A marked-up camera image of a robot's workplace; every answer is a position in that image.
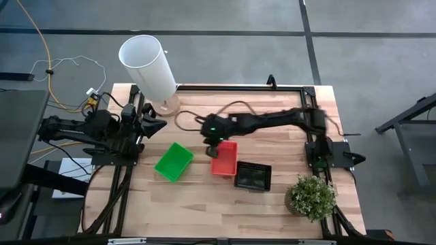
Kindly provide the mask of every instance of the wooden tabletop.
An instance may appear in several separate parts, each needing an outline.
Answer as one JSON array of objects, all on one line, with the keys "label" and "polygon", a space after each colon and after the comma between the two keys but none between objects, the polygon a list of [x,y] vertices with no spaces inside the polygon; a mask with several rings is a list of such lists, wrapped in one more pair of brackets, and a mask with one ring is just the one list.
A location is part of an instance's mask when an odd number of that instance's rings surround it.
[{"label": "wooden tabletop", "polygon": [[[112,95],[121,104],[128,102],[131,84],[115,84]],[[317,102],[333,120],[341,125],[331,86],[316,86]],[[218,111],[225,104],[243,100],[257,113],[277,112],[300,107],[295,92],[230,92],[178,91],[181,110],[199,115]],[[113,101],[113,113],[121,111]],[[247,112],[235,104],[225,112]],[[238,160],[272,165],[271,191],[260,193],[235,188],[233,179],[211,174],[211,158],[204,154],[206,145],[199,132],[182,131],[174,118],[151,139],[144,139],[130,185],[123,235],[146,237],[226,237],[226,238],[321,238],[319,222],[290,214],[284,206],[284,193],[296,184],[298,175],[311,175],[304,152],[306,135],[298,127],[282,126],[260,129],[255,133],[232,137],[238,142]],[[179,116],[182,127],[199,129],[188,114]],[[341,141],[329,122],[328,135]],[[173,142],[192,151],[195,156],[178,182],[170,183],[153,167]],[[86,200],[85,227],[102,211],[109,197],[114,168],[104,167],[94,177]],[[331,169],[337,203],[349,221],[365,233],[360,205],[351,174],[344,169]],[[117,216],[116,207],[112,224]],[[330,230],[333,232],[331,219]]]}]

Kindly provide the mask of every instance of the white plastic cylinder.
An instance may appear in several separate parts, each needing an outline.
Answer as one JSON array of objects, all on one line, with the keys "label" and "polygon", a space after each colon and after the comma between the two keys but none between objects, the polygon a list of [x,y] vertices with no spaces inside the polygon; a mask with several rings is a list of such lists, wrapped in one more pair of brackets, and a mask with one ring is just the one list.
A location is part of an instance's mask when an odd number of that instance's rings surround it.
[{"label": "white plastic cylinder", "polygon": [[176,82],[155,37],[139,35],[120,48],[119,58],[146,99],[162,102],[176,92]]}]

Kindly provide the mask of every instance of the green basket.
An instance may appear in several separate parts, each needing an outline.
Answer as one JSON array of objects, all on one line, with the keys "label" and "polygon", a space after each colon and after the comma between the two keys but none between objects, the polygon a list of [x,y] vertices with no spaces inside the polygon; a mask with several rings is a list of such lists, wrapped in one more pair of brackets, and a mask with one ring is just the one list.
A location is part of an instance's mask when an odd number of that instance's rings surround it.
[{"label": "green basket", "polygon": [[176,182],[193,159],[193,153],[176,142],[155,166],[155,170],[169,181]]}]

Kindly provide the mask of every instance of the potted plant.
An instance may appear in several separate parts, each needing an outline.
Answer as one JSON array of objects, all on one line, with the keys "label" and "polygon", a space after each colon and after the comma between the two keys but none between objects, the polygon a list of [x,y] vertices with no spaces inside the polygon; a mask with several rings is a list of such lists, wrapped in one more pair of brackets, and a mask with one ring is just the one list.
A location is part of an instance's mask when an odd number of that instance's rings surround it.
[{"label": "potted plant", "polygon": [[319,221],[332,214],[336,205],[332,183],[316,176],[298,176],[298,183],[285,194],[285,206],[290,212],[295,210],[311,222]]}]

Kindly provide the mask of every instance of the red plastic bin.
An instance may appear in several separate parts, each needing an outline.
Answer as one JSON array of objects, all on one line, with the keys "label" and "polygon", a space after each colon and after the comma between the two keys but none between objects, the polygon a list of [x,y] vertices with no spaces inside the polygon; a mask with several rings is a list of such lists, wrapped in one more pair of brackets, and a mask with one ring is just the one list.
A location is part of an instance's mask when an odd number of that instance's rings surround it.
[{"label": "red plastic bin", "polygon": [[218,158],[212,159],[211,173],[223,176],[236,175],[238,143],[223,141],[218,145]]}]

